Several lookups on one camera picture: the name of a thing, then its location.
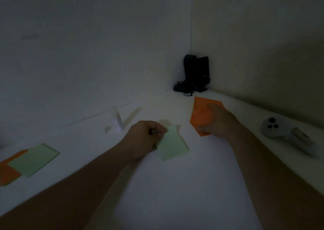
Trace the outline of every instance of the gray device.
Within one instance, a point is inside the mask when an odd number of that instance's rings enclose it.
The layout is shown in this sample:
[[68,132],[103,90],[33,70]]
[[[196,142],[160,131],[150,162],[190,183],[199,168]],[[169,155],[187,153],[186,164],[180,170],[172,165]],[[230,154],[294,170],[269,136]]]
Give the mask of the gray device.
[[316,158],[319,156],[317,144],[298,127],[281,116],[269,117],[263,121],[261,132],[270,138],[284,137],[288,142],[306,154]]

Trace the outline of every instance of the black boot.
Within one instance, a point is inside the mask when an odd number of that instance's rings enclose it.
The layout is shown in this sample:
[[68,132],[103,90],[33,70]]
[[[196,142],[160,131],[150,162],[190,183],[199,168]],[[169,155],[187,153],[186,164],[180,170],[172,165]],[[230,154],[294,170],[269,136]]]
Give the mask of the black boot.
[[185,93],[185,96],[192,96],[195,91],[206,91],[205,86],[210,83],[208,57],[197,58],[187,54],[183,64],[186,79],[183,82],[178,82],[173,90]]

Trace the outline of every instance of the glue stick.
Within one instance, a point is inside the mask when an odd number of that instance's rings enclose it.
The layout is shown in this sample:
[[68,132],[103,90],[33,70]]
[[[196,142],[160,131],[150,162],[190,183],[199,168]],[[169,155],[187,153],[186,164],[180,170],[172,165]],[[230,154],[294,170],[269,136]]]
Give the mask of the glue stick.
[[113,122],[116,126],[116,129],[117,131],[123,131],[123,122],[122,122],[122,119],[120,117],[120,113],[118,111],[118,108],[117,106],[113,106],[111,108],[111,116],[112,116],[112,119],[113,119]]

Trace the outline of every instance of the hand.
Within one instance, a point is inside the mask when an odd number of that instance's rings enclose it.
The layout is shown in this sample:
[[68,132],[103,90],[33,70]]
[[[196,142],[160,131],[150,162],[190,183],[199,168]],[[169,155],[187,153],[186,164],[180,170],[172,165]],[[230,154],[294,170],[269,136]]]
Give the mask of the hand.
[[154,121],[139,121],[132,125],[120,142],[131,160],[142,157],[152,150],[154,143],[160,140],[167,130]]
[[218,105],[209,104],[208,107],[213,112],[213,121],[209,125],[198,127],[197,131],[211,133],[227,140],[233,129],[241,125],[240,122],[231,112]]

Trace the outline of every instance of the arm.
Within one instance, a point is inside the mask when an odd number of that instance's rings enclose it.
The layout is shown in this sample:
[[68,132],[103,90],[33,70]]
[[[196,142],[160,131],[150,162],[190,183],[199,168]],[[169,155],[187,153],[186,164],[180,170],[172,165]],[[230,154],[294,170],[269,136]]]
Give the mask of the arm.
[[165,132],[157,122],[136,123],[116,146],[3,215],[0,228],[83,229],[125,165],[147,154]]
[[324,229],[324,197],[291,171],[229,111],[209,106],[210,125],[199,131],[226,139],[243,174],[255,211],[267,229]]

